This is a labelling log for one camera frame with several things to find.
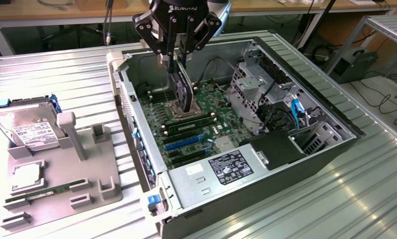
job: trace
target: power supply label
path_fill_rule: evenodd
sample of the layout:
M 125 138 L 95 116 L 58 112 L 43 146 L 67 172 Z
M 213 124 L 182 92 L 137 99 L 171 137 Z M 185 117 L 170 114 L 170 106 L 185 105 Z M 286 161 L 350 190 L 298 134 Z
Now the power supply label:
M 209 164 L 222 185 L 237 181 L 253 173 L 239 150 L 210 159 Z
M 12 127 L 12 130 L 28 148 L 57 142 L 49 122 L 16 126 Z

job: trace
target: hard drive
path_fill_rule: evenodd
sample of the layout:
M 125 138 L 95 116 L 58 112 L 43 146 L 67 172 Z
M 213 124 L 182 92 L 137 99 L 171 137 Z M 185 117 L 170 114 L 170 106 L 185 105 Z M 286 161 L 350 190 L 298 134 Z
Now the hard drive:
M 26 146 L 38 151 L 58 146 L 65 132 L 55 124 L 59 107 L 55 97 L 25 100 L 0 100 L 0 130 L 12 146 Z

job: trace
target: blue cable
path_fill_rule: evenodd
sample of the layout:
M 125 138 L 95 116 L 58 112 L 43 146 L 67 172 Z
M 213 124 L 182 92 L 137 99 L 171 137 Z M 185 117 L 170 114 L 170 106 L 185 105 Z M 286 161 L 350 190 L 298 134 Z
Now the blue cable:
M 293 117 L 294 117 L 294 120 L 295 120 L 297 129 L 299 129 L 297 111 L 299 111 L 301 113 L 305 113 L 305 109 L 303 109 L 298 99 L 293 99 L 291 100 L 291 114 L 293 114 Z

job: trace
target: aluminum extrusion table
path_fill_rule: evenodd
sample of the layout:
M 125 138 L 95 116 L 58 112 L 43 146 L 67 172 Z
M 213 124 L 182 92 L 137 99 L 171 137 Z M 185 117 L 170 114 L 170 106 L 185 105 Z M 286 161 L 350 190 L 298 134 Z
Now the aluminum extrusion table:
M 251 36 L 261 37 L 277 51 L 366 137 L 317 175 L 187 238 L 397 238 L 397 133 L 277 34 L 257 31 L 226 34 L 218 39 Z M 32 97 L 53 91 L 62 110 L 74 111 L 78 129 L 95 122 L 111 128 L 123 194 L 118 203 L 6 238 L 158 238 L 139 207 L 141 188 L 105 65 L 109 51 L 139 47 L 126 44 L 0 58 L 0 98 Z M 5 161 L 2 145 L 0 136 L 0 171 Z
M 327 74 L 331 73 L 339 59 L 342 58 L 346 50 L 349 49 L 350 45 L 353 44 L 354 39 L 361 34 L 361 30 L 365 26 L 369 26 L 377 33 L 381 33 L 386 36 L 391 41 L 397 43 L 397 15 L 381 15 L 381 16 L 363 16 L 355 29 L 353 30 L 342 48 L 335 53 L 335 56 L 329 60 L 326 66 L 323 67 L 325 72 Z M 390 71 L 397 67 L 397 61 L 394 62 Z

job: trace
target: white label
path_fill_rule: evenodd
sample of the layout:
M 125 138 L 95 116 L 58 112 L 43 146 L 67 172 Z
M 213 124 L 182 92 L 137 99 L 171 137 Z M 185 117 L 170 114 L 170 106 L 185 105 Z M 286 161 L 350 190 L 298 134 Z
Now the white label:
M 195 173 L 199 173 L 199 172 L 202 172 L 201 164 L 195 164 L 195 165 L 187 167 L 185 170 L 186 170 L 187 175 L 193 175 Z
M 57 136 L 50 128 L 49 122 L 16 126 L 12 127 L 12 130 L 28 148 L 57 142 Z

